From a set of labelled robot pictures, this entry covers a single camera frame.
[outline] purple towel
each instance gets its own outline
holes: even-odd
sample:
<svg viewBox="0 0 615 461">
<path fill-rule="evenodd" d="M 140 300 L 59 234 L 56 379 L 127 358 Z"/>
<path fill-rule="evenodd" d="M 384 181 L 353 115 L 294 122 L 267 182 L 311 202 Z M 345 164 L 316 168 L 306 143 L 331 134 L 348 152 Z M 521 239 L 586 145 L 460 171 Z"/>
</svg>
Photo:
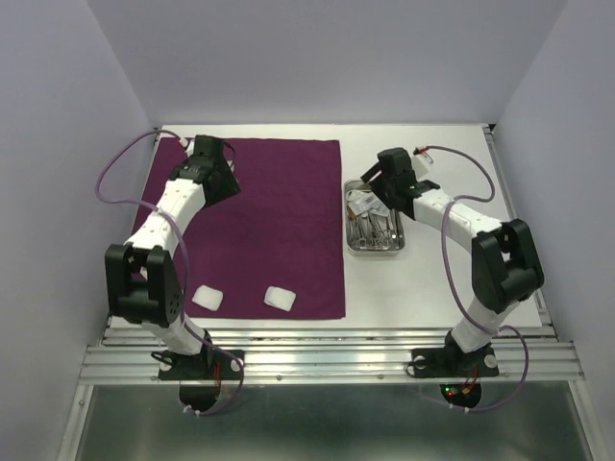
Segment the purple towel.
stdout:
<svg viewBox="0 0 615 461">
<path fill-rule="evenodd" d="M 341 158 L 338 141 L 229 139 L 241 192 L 200 211 L 185 232 L 191 263 L 188 300 L 200 285 L 221 290 L 217 312 L 192 301 L 193 317 L 329 320 L 345 316 Z M 156 203 L 173 167 L 185 159 L 161 140 L 143 200 Z M 147 214 L 140 209 L 135 229 Z M 180 280 L 184 262 L 175 263 Z M 269 286 L 297 294 L 290 312 L 266 305 Z"/>
</svg>

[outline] black mounting bracket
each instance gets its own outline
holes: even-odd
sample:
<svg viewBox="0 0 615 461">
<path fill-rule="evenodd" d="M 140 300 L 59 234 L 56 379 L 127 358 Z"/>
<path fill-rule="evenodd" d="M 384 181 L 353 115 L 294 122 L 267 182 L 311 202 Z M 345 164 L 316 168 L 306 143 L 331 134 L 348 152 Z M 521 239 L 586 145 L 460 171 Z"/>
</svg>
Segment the black mounting bracket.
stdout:
<svg viewBox="0 0 615 461">
<path fill-rule="evenodd" d="M 228 351 L 242 363 L 245 363 L 245 351 Z M 164 351 L 152 352 L 162 365 L 158 379 L 161 381 L 179 381 L 180 402 L 195 411 L 208 411 L 220 395 L 222 381 L 241 378 L 241 371 L 227 355 L 203 347 L 201 353 L 181 355 Z M 182 381 L 213 381 L 213 384 L 183 384 Z"/>
<path fill-rule="evenodd" d="M 500 375 L 491 343 L 473 352 L 463 352 L 449 332 L 443 348 L 413 349 L 406 372 L 416 378 L 468 377 L 476 370 L 477 377 Z"/>
</svg>

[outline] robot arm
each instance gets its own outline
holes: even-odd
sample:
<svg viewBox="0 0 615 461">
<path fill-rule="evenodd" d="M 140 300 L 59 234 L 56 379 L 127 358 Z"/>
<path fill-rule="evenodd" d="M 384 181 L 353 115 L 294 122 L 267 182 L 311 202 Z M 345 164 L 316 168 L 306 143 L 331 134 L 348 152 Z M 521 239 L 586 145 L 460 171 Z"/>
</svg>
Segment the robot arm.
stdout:
<svg viewBox="0 0 615 461">
<path fill-rule="evenodd" d="M 389 208 L 438 231 L 447 205 L 454 199 L 438 184 L 418 181 L 420 167 L 402 148 L 378 154 L 379 162 L 361 179 L 369 183 L 378 198 Z M 449 213 L 447 234 L 472 256 L 472 287 L 475 298 L 468 314 L 485 329 L 497 331 L 505 317 L 544 282 L 542 267 L 528 225 L 485 216 L 461 204 Z M 453 362 L 476 361 L 473 352 L 488 348 L 493 333 L 487 333 L 463 318 L 447 338 L 450 373 Z"/>
<path fill-rule="evenodd" d="M 201 209 L 239 192 L 223 156 L 224 145 L 222 139 L 196 136 L 186 151 L 188 158 L 166 182 L 157 208 L 173 218 L 181 233 Z M 170 352 L 208 354 L 186 326 L 210 342 L 209 334 L 182 315 L 184 296 L 173 265 L 178 243 L 169 223 L 153 211 L 124 245 L 108 248 L 105 267 L 110 312 L 152 331 Z M 145 279 L 139 279 L 139 273 Z"/>
</svg>

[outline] lavender wall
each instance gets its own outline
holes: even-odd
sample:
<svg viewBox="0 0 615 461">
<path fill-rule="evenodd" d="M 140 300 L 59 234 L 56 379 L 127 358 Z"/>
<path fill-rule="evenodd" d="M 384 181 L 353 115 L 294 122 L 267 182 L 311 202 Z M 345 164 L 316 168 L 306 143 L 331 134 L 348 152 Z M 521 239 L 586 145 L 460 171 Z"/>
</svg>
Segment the lavender wall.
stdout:
<svg viewBox="0 0 615 461">
<path fill-rule="evenodd" d="M 134 213 L 98 205 L 94 180 L 150 123 L 82 0 L 4 2 L 0 61 L 0 459 L 51 460 Z M 138 193 L 144 155 L 110 189 Z"/>
<path fill-rule="evenodd" d="M 157 123 L 494 122 L 565 0 L 89 0 Z"/>
<path fill-rule="evenodd" d="M 615 3 L 570 0 L 496 130 L 515 204 L 541 250 L 553 321 L 577 345 L 611 444 L 614 45 Z"/>
</svg>

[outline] white foam block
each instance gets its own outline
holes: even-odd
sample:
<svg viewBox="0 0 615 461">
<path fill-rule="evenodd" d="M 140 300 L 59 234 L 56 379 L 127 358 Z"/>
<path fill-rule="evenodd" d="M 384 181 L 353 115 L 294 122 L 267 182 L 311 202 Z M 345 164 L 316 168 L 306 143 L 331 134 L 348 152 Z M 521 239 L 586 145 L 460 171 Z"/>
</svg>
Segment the white foam block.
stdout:
<svg viewBox="0 0 615 461">
<path fill-rule="evenodd" d="M 295 298 L 297 298 L 297 295 L 292 291 L 270 286 L 265 293 L 265 304 L 288 312 L 295 302 Z"/>
<path fill-rule="evenodd" d="M 222 303 L 223 293 L 220 290 L 214 290 L 208 286 L 201 285 L 194 292 L 192 302 L 199 304 L 205 309 L 216 311 L 220 308 Z"/>
</svg>

